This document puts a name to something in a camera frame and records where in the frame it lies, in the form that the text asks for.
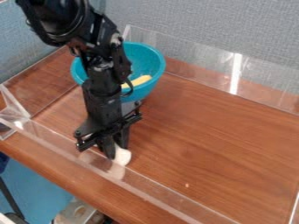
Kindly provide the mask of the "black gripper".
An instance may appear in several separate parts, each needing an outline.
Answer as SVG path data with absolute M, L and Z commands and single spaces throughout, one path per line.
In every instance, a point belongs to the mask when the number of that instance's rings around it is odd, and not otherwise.
M 129 127 L 141 120 L 141 102 L 123 103 L 120 87 L 114 87 L 112 93 L 104 94 L 100 94 L 93 87 L 90 80 L 85 80 L 81 84 L 88 118 L 73 132 L 76 147 L 78 151 L 85 151 L 96 145 L 106 158 L 113 160 L 114 144 L 123 149 L 128 148 Z

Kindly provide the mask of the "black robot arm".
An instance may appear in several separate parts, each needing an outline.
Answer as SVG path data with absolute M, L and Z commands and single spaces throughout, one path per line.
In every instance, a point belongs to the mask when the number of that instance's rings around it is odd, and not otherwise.
M 117 26 L 89 0 L 14 0 L 42 43 L 66 46 L 88 78 L 81 91 L 88 118 L 74 130 L 77 149 L 97 146 L 108 159 L 128 145 L 129 126 L 141 119 L 140 104 L 124 105 L 121 85 L 129 84 L 131 61 Z

